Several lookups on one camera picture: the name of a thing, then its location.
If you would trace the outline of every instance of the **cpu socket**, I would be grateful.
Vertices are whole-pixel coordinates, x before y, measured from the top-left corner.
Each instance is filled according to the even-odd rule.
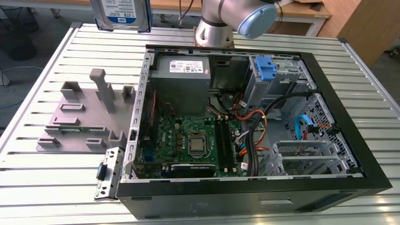
[[[188,155],[193,158],[203,158],[207,154],[207,137],[205,134],[188,135]]]

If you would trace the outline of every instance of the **hard drive label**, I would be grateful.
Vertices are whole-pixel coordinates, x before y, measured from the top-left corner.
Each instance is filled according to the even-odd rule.
[[[104,0],[103,9],[107,18],[115,23],[136,21],[135,0]]]

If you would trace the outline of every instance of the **aluminum table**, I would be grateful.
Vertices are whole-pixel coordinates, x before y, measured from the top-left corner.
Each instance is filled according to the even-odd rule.
[[[137,85],[145,44],[193,45],[193,30],[155,28],[149,34],[99,31],[73,23],[0,139],[0,224],[136,223],[120,202],[95,202],[100,154],[36,151],[64,81],[95,88],[93,68],[113,89]],[[309,52],[320,63],[393,188],[305,214],[152,220],[157,224],[400,224],[400,108],[359,59],[335,38],[235,35],[236,48]]]

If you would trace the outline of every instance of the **motherboard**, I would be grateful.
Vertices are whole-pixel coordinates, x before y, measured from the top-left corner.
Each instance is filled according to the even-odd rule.
[[[141,150],[139,178],[240,176],[235,139],[236,120],[211,117],[161,117],[155,147]]]

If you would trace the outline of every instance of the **hard drive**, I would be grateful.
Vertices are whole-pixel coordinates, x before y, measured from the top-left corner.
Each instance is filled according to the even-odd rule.
[[[100,30],[137,30],[149,33],[152,26],[149,0],[91,0]]]

